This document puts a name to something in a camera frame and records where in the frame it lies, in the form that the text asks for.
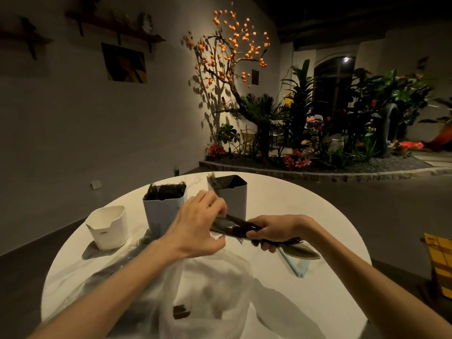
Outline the garden bed of green plants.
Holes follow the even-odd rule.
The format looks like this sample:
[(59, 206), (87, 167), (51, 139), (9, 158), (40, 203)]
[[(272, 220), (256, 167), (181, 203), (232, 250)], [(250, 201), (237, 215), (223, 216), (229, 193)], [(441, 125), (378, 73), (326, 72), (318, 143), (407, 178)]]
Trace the garden bed of green plants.
[(308, 60), (301, 69), (292, 67), (297, 80), (282, 80), (290, 89), (279, 104), (267, 94), (251, 93), (241, 96), (237, 107), (224, 103), (224, 111), (254, 123), (257, 129), (249, 139), (240, 139), (233, 125), (221, 125), (218, 144), (206, 149), (206, 160), (289, 171), (348, 170), (374, 159), (408, 158), (414, 150), (452, 151), (452, 97), (434, 99), (448, 107), (448, 116), (419, 121), (441, 124), (436, 137), (428, 142), (406, 139), (408, 127), (428, 106), (433, 91), (421, 74), (398, 75), (394, 69), (373, 75), (364, 68), (355, 69), (346, 74), (339, 103), (328, 111), (333, 102), (322, 99), (321, 93), (334, 77), (309, 77), (308, 67)]

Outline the tree with orange fruits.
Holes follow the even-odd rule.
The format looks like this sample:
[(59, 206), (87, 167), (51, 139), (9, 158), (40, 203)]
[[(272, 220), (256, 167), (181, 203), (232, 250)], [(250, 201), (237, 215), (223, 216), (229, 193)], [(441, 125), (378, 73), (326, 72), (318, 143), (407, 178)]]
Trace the tree with orange fruits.
[(269, 157), (270, 131), (275, 114), (273, 98), (267, 94), (256, 97), (249, 93), (240, 95), (237, 83), (242, 81), (247, 87), (253, 84), (254, 70), (242, 71), (242, 62), (267, 66), (264, 55), (270, 45), (267, 32), (256, 33), (250, 19), (239, 21), (234, 3), (229, 9), (214, 10), (212, 21), (215, 31), (195, 38), (188, 31), (182, 44), (195, 54), (193, 81), (198, 83), (195, 91), (202, 96), (200, 106), (206, 105), (210, 115), (206, 118), (211, 126), (213, 143), (238, 142), (237, 132), (227, 124), (220, 124), (223, 113), (236, 120), (245, 120), (257, 126), (255, 142), (259, 154)]

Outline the person's right forearm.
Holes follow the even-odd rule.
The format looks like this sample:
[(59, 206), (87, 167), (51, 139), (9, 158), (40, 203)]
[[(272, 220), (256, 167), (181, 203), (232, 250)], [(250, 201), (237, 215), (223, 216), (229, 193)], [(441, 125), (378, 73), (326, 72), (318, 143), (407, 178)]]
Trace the person's right forearm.
[(301, 237), (341, 280), (385, 339), (452, 339), (452, 325), (372, 265), (344, 246), (310, 217)]

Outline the yellow slatted crate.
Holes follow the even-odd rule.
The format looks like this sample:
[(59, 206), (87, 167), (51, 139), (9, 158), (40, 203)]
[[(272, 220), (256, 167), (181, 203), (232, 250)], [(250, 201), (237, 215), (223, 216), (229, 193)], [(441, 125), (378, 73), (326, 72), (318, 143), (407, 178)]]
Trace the yellow slatted crate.
[(452, 301), (452, 239), (423, 233), (432, 267), (432, 282), (439, 295)]

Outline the clear plastic bag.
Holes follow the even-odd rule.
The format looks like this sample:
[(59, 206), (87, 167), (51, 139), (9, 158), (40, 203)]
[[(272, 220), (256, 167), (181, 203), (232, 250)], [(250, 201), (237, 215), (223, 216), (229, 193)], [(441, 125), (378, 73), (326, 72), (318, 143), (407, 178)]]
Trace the clear plastic bag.
[[(173, 318), (173, 306), (191, 312)], [(252, 276), (250, 264), (221, 250), (176, 263), (150, 282), (105, 339), (326, 339), (280, 291)]]

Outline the person's right hand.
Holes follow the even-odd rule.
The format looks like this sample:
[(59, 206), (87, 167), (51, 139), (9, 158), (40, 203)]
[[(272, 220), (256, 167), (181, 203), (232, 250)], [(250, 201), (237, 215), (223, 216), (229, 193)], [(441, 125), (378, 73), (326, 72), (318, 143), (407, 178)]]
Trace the person's right hand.
[(274, 253), (277, 249), (266, 242), (260, 243), (261, 239), (271, 241), (286, 241), (291, 238), (312, 239), (321, 228), (312, 218), (305, 215), (261, 215), (272, 217), (272, 230), (270, 233), (247, 232), (246, 235), (252, 240), (254, 246), (261, 246), (263, 251)]

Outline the dark yellow wall picture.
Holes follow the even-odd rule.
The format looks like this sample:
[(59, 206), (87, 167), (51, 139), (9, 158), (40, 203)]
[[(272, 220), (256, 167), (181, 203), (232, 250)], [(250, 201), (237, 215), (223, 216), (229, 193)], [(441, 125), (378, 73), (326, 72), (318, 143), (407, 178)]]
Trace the dark yellow wall picture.
[(143, 52), (101, 43), (109, 81), (147, 84)]

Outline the light blue paper packet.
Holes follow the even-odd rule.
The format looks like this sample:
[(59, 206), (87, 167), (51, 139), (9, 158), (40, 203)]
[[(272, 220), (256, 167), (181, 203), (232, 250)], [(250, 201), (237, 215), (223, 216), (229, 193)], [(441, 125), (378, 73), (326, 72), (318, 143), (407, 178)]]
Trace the light blue paper packet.
[(278, 248), (278, 252), (296, 277), (304, 278), (306, 276), (310, 260), (291, 257), (281, 248)]

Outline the arched dark doorway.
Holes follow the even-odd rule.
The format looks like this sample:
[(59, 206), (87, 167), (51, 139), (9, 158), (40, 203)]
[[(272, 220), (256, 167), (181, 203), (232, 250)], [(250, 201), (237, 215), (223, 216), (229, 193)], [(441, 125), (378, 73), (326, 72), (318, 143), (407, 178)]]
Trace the arched dark doorway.
[(348, 107), (352, 100), (348, 91), (353, 81), (355, 60), (354, 56), (336, 56), (323, 60), (314, 68), (314, 114), (326, 118)]

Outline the person's left hand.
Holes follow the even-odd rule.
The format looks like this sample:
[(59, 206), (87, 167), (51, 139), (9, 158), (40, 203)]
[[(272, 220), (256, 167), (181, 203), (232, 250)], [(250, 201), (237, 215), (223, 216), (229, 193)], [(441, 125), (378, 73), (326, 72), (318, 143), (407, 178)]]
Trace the person's left hand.
[(163, 236), (164, 249), (174, 259), (198, 257), (202, 238), (212, 236), (210, 228), (218, 215), (227, 213), (227, 205), (214, 191), (200, 190), (190, 197)]

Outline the person's left forearm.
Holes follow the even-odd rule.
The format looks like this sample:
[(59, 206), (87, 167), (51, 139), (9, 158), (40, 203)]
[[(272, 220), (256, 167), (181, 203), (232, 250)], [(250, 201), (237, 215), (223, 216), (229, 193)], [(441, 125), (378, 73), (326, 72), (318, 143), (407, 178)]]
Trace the person's left forearm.
[(177, 249), (166, 246), (162, 239), (154, 241), (28, 339), (104, 339), (150, 282), (179, 258)]

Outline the short white plastic container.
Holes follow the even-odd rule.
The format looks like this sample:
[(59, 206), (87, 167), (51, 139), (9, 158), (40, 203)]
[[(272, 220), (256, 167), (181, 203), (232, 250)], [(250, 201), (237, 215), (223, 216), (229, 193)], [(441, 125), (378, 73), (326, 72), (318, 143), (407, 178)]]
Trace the short white plastic container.
[(118, 249), (127, 242), (126, 208), (122, 205), (94, 210), (85, 224), (101, 251)]

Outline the bunch of dark plastic forks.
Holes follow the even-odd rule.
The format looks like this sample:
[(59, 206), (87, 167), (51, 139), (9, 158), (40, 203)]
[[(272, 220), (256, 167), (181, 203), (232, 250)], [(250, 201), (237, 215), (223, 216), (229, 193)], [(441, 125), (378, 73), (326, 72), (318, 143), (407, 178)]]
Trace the bunch of dark plastic forks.
[(152, 183), (144, 194), (144, 201), (164, 201), (167, 199), (179, 199), (185, 194), (187, 186), (184, 181), (179, 183), (166, 183), (156, 185)]

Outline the long wooden wall shelf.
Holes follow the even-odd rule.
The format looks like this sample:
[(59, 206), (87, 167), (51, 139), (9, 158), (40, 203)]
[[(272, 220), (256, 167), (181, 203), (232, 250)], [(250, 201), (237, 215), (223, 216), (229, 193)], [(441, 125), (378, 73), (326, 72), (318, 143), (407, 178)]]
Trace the long wooden wall shelf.
[(133, 29), (125, 24), (114, 20), (108, 20), (96, 15), (89, 15), (81, 11), (67, 10), (64, 12), (66, 18), (77, 22), (80, 36), (84, 37), (83, 24), (89, 24), (116, 33), (118, 45), (121, 46), (121, 35), (139, 39), (148, 44), (149, 52), (152, 53), (152, 45), (165, 42), (158, 34), (148, 34), (138, 29)]

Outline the bunch of dark plastic cutlery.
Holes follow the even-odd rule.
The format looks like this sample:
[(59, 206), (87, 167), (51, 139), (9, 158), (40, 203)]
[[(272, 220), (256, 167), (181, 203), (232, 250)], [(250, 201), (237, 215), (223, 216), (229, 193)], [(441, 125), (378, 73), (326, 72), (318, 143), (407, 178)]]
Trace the bunch of dark plastic cutlery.
[[(244, 240), (252, 241), (247, 237), (249, 231), (260, 231), (262, 228), (235, 216), (226, 215), (225, 217), (217, 216), (213, 221), (210, 231), (237, 239), (241, 244)], [(304, 260), (318, 260), (321, 256), (303, 243), (303, 240), (295, 237), (286, 241), (271, 241), (261, 239), (260, 243), (266, 242), (273, 245), (291, 257)]]

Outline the tall white container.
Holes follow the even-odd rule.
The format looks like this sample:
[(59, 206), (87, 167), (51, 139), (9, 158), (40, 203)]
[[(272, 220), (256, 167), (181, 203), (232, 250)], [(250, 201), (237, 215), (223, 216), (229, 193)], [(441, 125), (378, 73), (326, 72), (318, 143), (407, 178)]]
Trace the tall white container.
[(246, 220), (247, 182), (236, 174), (215, 177), (221, 184), (221, 189), (213, 190), (207, 181), (208, 189), (213, 190), (220, 198), (225, 200), (228, 215)]
[(188, 199), (185, 189), (182, 196), (170, 197), (165, 200), (151, 200), (146, 195), (143, 197), (151, 241), (161, 238), (175, 220), (179, 209)]

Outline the short wooden wall shelf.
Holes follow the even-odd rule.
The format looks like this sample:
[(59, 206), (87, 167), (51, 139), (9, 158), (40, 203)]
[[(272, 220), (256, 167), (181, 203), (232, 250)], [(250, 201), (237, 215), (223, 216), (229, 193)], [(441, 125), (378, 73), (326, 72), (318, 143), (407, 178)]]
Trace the short wooden wall shelf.
[(34, 61), (37, 61), (35, 47), (46, 46), (54, 42), (54, 39), (45, 37), (37, 32), (37, 28), (25, 16), (19, 16), (21, 30), (13, 31), (0, 26), (0, 40), (13, 40), (25, 42)]

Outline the stone garden bed border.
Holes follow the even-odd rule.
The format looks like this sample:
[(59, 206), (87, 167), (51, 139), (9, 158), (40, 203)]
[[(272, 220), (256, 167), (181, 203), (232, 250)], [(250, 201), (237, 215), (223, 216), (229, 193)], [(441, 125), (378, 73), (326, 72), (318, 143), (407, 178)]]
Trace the stone garden bed border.
[(377, 173), (313, 173), (224, 165), (205, 160), (199, 161), (199, 166), (210, 169), (211, 171), (252, 173), (279, 179), (307, 180), (314, 182), (370, 182), (386, 180), (408, 180), (419, 177), (452, 175), (452, 168), (450, 167), (433, 167)]

